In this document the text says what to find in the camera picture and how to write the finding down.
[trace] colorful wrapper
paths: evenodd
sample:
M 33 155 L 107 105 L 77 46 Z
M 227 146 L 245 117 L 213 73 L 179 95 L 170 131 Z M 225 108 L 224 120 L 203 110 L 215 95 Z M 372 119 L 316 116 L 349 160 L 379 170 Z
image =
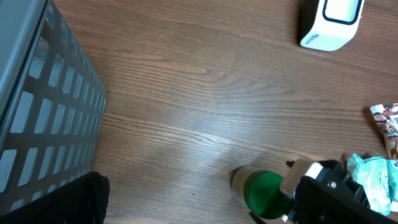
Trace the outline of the colorful wrapper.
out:
M 398 103 L 372 106 L 371 111 L 384 136 L 389 158 L 398 159 Z

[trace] white plastic part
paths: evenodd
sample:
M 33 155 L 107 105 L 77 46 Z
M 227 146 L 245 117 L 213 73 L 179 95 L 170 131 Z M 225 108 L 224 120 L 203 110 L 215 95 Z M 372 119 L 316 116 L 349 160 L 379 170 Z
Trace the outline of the white plastic part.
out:
M 354 37 L 363 5 L 364 0 L 319 0 L 315 21 L 300 45 L 327 52 L 338 50 Z
M 300 183 L 301 177 L 309 176 L 316 179 L 322 169 L 323 166 L 319 162 L 297 159 L 280 183 L 279 190 L 288 198 L 295 198 L 296 187 Z

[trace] green bottle cap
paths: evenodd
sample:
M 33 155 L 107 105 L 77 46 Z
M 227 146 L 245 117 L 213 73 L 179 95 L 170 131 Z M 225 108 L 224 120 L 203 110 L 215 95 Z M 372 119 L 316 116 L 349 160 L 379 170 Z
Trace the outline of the green bottle cap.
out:
M 281 217 L 290 208 L 290 199 L 279 190 L 282 180 L 280 175 L 266 170 L 252 173 L 243 188 L 246 205 L 262 218 Z

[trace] snack bag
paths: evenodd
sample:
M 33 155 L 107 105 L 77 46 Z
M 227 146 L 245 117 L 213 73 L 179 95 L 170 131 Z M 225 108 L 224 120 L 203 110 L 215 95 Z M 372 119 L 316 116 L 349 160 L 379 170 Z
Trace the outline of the snack bag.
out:
M 372 106 L 371 111 L 383 133 L 389 158 L 398 159 L 398 103 Z
M 353 181 L 363 186 L 371 210 L 380 212 L 383 215 L 390 214 L 391 198 L 385 158 L 376 156 L 362 159 L 359 155 L 353 154 L 347 160 L 347 171 Z

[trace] white container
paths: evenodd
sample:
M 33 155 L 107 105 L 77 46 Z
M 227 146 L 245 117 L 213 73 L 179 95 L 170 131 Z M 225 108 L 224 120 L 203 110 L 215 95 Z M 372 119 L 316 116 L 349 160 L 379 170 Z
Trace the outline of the white container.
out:
M 306 0 L 302 8 L 302 47 L 331 52 L 355 35 L 364 0 Z

